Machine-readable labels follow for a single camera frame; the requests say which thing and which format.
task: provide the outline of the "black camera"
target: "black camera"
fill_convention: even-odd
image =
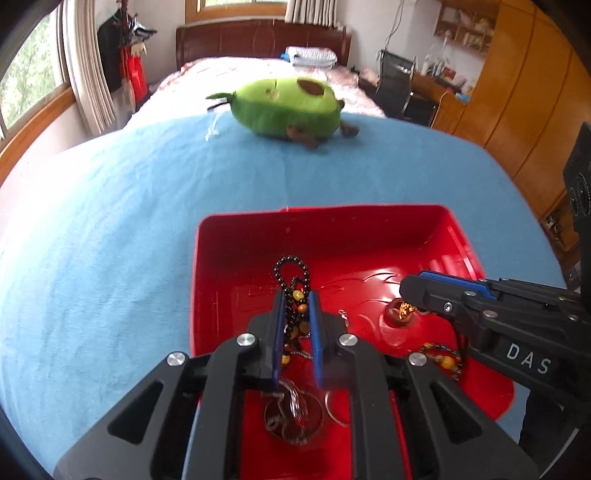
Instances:
[[[564,184],[579,234],[581,252],[581,301],[591,312],[591,123],[581,126],[579,136],[563,171]]]

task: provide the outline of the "pink floral bedding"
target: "pink floral bedding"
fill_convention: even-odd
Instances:
[[[172,118],[206,113],[215,100],[207,95],[233,92],[241,85],[264,78],[307,76],[328,83],[338,99],[345,101],[343,111],[384,117],[384,112],[358,88],[357,75],[345,67],[330,70],[294,67],[284,60],[221,57],[187,63],[166,78],[145,105],[131,118],[126,128],[136,128]]]

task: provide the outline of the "clear plastic object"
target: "clear plastic object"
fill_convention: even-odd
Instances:
[[[216,112],[216,116],[213,118],[213,122],[207,127],[207,135],[205,135],[205,141],[209,142],[211,137],[216,137],[219,135],[219,131],[216,130],[217,121],[220,120],[220,117],[224,114],[224,112]]]

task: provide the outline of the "black mesh chair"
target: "black mesh chair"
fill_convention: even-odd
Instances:
[[[413,92],[415,67],[416,60],[381,50],[376,103],[391,118],[430,127],[438,104]]]

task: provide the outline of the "plush toy leg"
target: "plush toy leg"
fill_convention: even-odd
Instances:
[[[343,136],[347,138],[357,137],[359,133],[359,128],[342,120],[340,121],[340,130],[343,132]]]
[[[300,128],[294,125],[287,125],[285,133],[287,133],[287,137],[292,141],[301,143],[308,148],[317,148],[319,145],[317,138],[310,134],[305,134]]]

